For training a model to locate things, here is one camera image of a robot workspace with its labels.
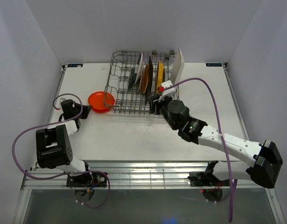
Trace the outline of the woven bamboo round plate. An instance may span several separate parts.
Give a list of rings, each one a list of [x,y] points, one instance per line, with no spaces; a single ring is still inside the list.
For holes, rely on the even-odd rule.
[[[142,75],[142,85],[141,85],[142,94],[145,94],[146,92],[147,85],[148,85],[148,76],[149,76],[149,65],[146,64],[144,73]]]

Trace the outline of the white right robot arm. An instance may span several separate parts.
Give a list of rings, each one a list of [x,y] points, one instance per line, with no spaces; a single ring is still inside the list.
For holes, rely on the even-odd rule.
[[[238,159],[230,166],[227,162],[211,161],[204,172],[191,172],[188,177],[191,186],[215,186],[237,179],[250,180],[267,189],[275,187],[283,159],[274,142],[258,143],[220,134],[205,121],[191,117],[189,108],[172,97],[154,95],[149,105],[150,112],[162,115],[183,140],[227,152]]]

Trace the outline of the speckled beige oval plate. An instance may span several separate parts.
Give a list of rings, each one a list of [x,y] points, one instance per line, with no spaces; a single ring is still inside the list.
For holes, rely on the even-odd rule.
[[[142,82],[143,82],[143,80],[142,80],[142,78],[140,78],[140,81],[137,84],[137,90],[136,90],[137,93],[142,92]]]

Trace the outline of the white rectangular plate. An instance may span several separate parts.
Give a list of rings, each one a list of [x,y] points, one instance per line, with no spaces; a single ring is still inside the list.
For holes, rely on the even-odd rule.
[[[184,66],[185,60],[183,53],[180,49],[178,49],[169,79],[173,85],[180,81]]]

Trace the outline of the white plate striped rim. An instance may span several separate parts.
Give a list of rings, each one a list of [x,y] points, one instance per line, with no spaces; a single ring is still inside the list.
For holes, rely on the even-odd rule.
[[[144,54],[143,54],[143,52],[140,52],[139,57],[137,59],[136,66],[135,66],[134,84],[136,84],[141,78],[142,71],[143,71],[143,64],[144,64]]]

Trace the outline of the dark teal round plate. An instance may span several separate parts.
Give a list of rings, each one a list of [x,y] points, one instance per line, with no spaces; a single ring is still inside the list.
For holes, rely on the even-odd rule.
[[[131,69],[130,77],[129,77],[129,83],[128,83],[128,89],[132,89],[134,85],[134,80],[135,80],[135,68]]]

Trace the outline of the orange round plate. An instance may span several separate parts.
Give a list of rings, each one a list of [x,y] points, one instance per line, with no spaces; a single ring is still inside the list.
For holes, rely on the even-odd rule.
[[[103,91],[92,93],[87,101],[92,107],[92,110],[96,113],[106,113],[110,111],[115,104],[114,97],[110,93]]]

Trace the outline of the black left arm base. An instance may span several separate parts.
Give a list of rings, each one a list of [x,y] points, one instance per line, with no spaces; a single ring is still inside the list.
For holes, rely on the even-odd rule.
[[[107,173],[91,172],[78,176],[68,176],[66,181],[67,187],[106,187]]]

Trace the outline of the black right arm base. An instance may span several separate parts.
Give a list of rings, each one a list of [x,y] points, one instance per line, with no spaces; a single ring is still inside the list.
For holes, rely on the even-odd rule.
[[[192,187],[216,187],[216,186],[229,186],[229,180],[221,181],[211,173],[205,172],[190,172],[188,177]]]

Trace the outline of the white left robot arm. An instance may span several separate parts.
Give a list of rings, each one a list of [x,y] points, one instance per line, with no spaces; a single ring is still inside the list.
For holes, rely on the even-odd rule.
[[[79,131],[80,121],[87,119],[91,109],[90,105],[81,105],[72,99],[64,100],[60,103],[60,123],[36,131],[38,165],[41,168],[58,168],[70,176],[77,176],[77,181],[85,187],[93,182],[93,175],[88,172],[85,161],[73,156],[70,136]]]

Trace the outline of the green square glazed plate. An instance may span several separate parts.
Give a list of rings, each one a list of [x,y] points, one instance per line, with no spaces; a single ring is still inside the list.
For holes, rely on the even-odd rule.
[[[149,57],[149,63],[148,63],[148,83],[147,88],[145,92],[145,103],[148,103],[149,98],[151,97],[151,88],[152,88],[152,79],[153,79],[153,65],[152,65],[152,59]]]

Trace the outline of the yellow polka dot plate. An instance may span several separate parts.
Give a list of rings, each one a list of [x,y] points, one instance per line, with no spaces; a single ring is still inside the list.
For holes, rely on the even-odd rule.
[[[158,62],[156,79],[155,79],[155,93],[158,94],[158,88],[165,81],[165,68],[161,61]]]

